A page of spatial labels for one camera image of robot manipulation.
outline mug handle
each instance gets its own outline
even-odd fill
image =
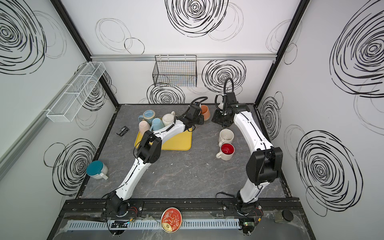
[[[102,178],[104,178],[105,180],[107,180],[108,179],[108,176],[107,175],[105,175],[104,173],[99,173],[99,175],[102,177]]]

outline red round tin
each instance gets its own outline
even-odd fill
[[[161,226],[166,232],[176,232],[180,228],[181,222],[181,213],[174,207],[168,208],[161,215]]]

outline cup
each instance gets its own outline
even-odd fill
[[[218,146],[221,147],[223,143],[232,143],[235,135],[229,129],[223,129],[218,136]]]
[[[151,129],[151,126],[149,125],[149,123],[147,121],[141,121],[139,123],[139,131],[141,133],[141,135],[144,135],[144,133],[146,131],[148,131],[149,129]]]
[[[155,118],[155,111],[153,110],[147,110],[143,113],[143,115],[139,116],[139,122],[145,120],[147,123],[152,125],[152,121]]]
[[[224,143],[220,147],[220,152],[216,154],[216,158],[221,158],[225,161],[228,161],[232,158],[235,153],[235,147],[230,143]]]
[[[93,161],[87,167],[87,174],[94,179],[108,179],[108,168],[101,161]]]
[[[204,116],[204,121],[208,120],[211,117],[211,113],[209,112],[209,108],[207,105],[201,105],[201,114]]]
[[[153,119],[152,126],[151,126],[151,128],[149,130],[157,131],[157,130],[162,129],[163,127],[165,127],[165,126],[164,126],[164,123],[161,121],[161,119],[160,118],[155,118],[155,119]]]
[[[174,121],[175,115],[176,115],[175,111],[165,114],[162,119],[164,126],[171,125]]]

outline light blue mug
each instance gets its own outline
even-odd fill
[[[155,111],[153,110],[147,110],[143,113],[143,115],[139,116],[139,122],[146,121],[150,125],[152,125],[152,121],[155,118]]]
[[[165,127],[163,121],[161,121],[160,118],[155,118],[155,119],[153,119],[152,126],[149,130],[150,131],[157,131],[157,130],[162,129],[163,127]]]

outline gray marble tabletop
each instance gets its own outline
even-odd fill
[[[117,188],[134,162],[133,149],[138,133],[138,116],[152,109],[156,117],[175,111],[182,114],[186,105],[123,105],[108,135],[99,160],[108,166],[109,179],[90,178],[82,198],[100,198]],[[253,118],[256,116],[250,106]],[[210,105],[211,115],[215,106]],[[216,159],[219,151],[218,135],[222,126],[211,121],[197,125],[192,133],[192,147],[188,151],[161,151],[161,156],[140,179],[133,198],[213,198],[218,192],[236,195],[247,180],[245,165],[250,152],[240,130],[235,124],[235,154],[229,161]],[[116,133],[127,126],[130,130],[122,137]],[[280,180],[270,183],[260,197],[285,197]]]

